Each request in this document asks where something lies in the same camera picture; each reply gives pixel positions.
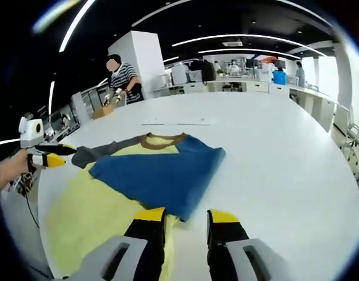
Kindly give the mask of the person's left hand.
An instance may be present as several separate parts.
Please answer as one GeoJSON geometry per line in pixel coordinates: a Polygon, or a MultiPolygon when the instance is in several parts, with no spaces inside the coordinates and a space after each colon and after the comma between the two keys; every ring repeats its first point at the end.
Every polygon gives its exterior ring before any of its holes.
{"type": "Polygon", "coordinates": [[[0,191],[13,179],[28,172],[27,150],[19,150],[11,158],[0,163],[0,191]]]}

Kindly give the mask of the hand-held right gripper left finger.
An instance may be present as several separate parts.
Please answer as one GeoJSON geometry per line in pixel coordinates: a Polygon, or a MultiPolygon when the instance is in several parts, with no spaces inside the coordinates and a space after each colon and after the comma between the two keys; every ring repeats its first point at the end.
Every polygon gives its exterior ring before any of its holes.
{"type": "Polygon", "coordinates": [[[159,280],[164,243],[165,208],[139,212],[123,236],[92,250],[66,280],[159,280]]]}

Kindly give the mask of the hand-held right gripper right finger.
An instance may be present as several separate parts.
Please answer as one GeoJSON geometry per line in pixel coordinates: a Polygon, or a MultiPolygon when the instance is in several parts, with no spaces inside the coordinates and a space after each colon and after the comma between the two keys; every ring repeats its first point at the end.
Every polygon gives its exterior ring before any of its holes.
{"type": "Polygon", "coordinates": [[[210,209],[207,263],[212,280],[293,280],[284,259],[258,238],[249,238],[231,213],[210,209]]]}

